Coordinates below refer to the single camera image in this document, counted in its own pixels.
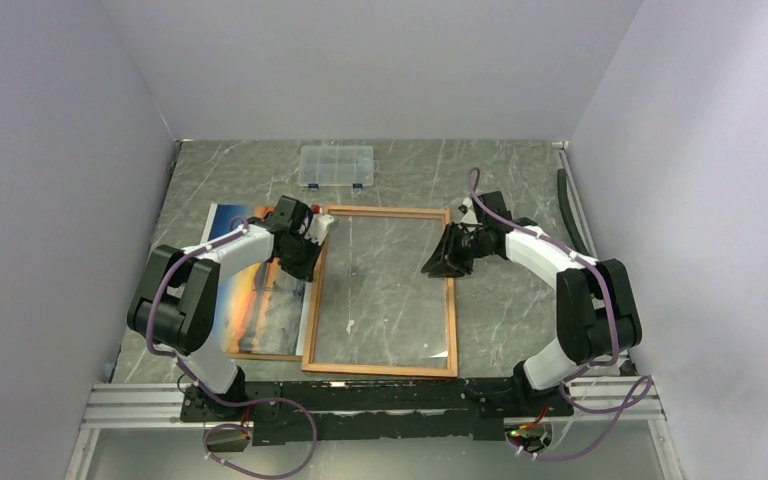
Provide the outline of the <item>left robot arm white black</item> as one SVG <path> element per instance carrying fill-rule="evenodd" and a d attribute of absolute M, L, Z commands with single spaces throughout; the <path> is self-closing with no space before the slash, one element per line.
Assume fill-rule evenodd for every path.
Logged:
<path fill-rule="evenodd" d="M 223 420 L 248 401 L 246 376 L 212 334 L 221 283 L 255 264 L 275 261 L 290 276 L 311 282 L 335 218 L 292 197 L 263 217 L 238 217 L 228 232 L 198 245 L 154 248 L 126 315 L 148 353 L 167 357 L 207 395 Z"/>

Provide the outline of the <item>sunset photo print board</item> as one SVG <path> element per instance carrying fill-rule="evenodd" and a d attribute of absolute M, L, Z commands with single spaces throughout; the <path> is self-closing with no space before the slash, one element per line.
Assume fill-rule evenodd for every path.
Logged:
<path fill-rule="evenodd" d="M 306 206 L 283 198 L 277 207 L 213 204 L 202 246 L 220 263 L 211 337 L 230 358 L 295 361 L 303 350 L 310 282 L 285 273 L 274 258 L 274 232 L 298 230 Z"/>

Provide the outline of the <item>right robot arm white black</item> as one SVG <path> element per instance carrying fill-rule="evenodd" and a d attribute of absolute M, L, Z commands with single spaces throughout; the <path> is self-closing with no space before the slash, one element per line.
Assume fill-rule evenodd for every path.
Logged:
<path fill-rule="evenodd" d="M 625 265 L 597 260 L 550 237 L 534 221 L 516 219 L 499 191 L 466 198 L 462 217 L 444 227 L 422 266 L 430 278 L 461 278 L 477 259 L 498 256 L 537 275 L 555 292 L 554 336 L 520 362 L 522 377 L 510 401 L 524 415 L 537 413 L 548 389 L 600 358 L 614 359 L 642 340 L 642 327 Z"/>

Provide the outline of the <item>wooden picture frame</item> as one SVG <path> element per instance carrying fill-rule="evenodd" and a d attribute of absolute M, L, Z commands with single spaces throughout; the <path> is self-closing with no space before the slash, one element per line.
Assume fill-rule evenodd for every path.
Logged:
<path fill-rule="evenodd" d="M 314 273 L 302 370 L 456 377 L 455 285 L 421 271 L 449 211 L 351 205 L 323 211 L 335 222 Z"/>

